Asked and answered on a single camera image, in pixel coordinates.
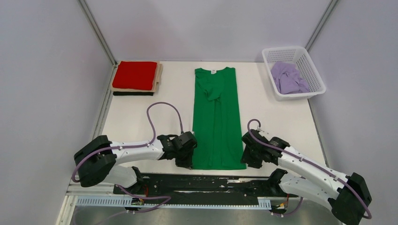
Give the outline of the green t shirt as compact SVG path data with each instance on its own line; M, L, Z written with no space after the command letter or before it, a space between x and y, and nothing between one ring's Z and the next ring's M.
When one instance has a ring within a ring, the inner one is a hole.
M193 131L193 169L246 169L235 68L195 69Z

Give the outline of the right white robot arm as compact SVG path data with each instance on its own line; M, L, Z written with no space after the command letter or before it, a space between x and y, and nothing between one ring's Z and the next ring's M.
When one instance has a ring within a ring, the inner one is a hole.
M331 211L345 225L358 225L363 218L370 218L368 206L372 197L361 175L347 175L322 166L278 137L267 140L258 130L249 130L242 141L242 163L258 169L262 163L278 166L268 177L271 194L306 198Z

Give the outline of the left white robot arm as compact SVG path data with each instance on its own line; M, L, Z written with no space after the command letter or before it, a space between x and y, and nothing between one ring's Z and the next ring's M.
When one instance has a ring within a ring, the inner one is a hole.
M73 181L81 187L102 182L120 185L131 193L143 190L144 181L135 166L124 163L141 160L174 160L177 167L191 168L192 156L198 141L192 132L180 135L159 135L153 141L115 142L100 135L74 154L76 168Z

